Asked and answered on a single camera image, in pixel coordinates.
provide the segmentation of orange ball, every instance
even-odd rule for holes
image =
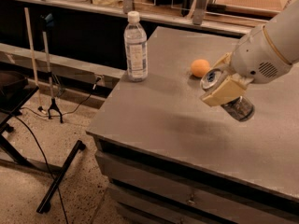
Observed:
[[[195,60],[191,64],[191,72],[195,77],[203,77],[210,70],[209,62],[207,60]]]

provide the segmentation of small tripod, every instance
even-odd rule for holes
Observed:
[[[45,46],[45,53],[46,53],[46,61],[47,61],[47,69],[48,69],[48,78],[50,84],[50,97],[51,97],[51,105],[48,109],[49,119],[51,119],[51,110],[55,110],[60,115],[60,122],[63,123],[63,114],[60,112],[58,106],[56,105],[54,90],[53,90],[53,77],[52,77],[52,67],[50,64],[50,55],[49,55],[49,47],[48,47],[48,39],[47,39],[47,29],[54,25],[53,16],[50,13],[48,16],[41,16],[40,17],[42,22],[42,31],[43,31],[43,40]]]

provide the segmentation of speckled floor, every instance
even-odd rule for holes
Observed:
[[[74,110],[86,96],[86,93],[67,90],[61,98],[56,99],[56,103],[62,113],[65,113]],[[48,108],[50,96],[47,87],[41,86],[41,98],[43,107]],[[99,99],[91,98],[74,114],[65,115],[63,124],[58,118],[41,118],[28,109],[23,109],[20,116],[36,135],[51,164],[62,166],[77,140],[80,139],[87,146],[77,154],[60,185],[68,223],[131,223],[117,213],[115,202],[107,192],[108,180],[101,175],[94,158],[96,146],[93,139],[85,133],[102,103]],[[37,95],[24,107],[37,111]],[[11,119],[8,123],[15,131],[4,133],[3,136],[23,156],[43,161],[28,130],[16,119]],[[51,199],[49,212],[36,212],[52,181],[48,174],[0,162],[0,175],[0,223],[66,223],[57,191]]]

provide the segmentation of white robotic hand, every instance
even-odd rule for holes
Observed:
[[[206,93],[202,101],[221,105],[244,121],[254,107],[243,97],[252,83],[268,83],[287,74],[299,62],[299,0],[281,11],[266,25],[244,35],[232,53],[225,54],[201,80]]]

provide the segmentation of desk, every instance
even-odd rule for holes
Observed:
[[[101,172],[120,212],[140,223],[298,223],[298,67],[251,85],[253,119],[203,104],[193,60],[216,62],[233,38],[158,28],[149,77],[124,75],[94,117]]]
[[[79,150],[83,150],[85,145],[78,140],[65,160],[64,165],[62,167],[58,167],[41,161],[34,161],[25,158],[8,142],[8,140],[2,135],[2,132],[4,131],[3,127],[7,125],[7,122],[11,117],[18,115],[20,108],[35,94],[37,90],[38,87],[27,86],[23,90],[15,93],[7,103],[1,105],[1,109],[7,111],[7,113],[0,112],[0,148],[5,151],[0,152],[0,161],[8,161],[13,164],[19,164],[24,167],[36,169],[46,173],[48,173],[50,169],[51,172],[56,175],[48,192],[36,210],[38,213],[42,214],[50,210],[50,199],[52,195],[59,187],[59,184],[63,180],[64,175],[72,160],[75,158],[77,152]]]

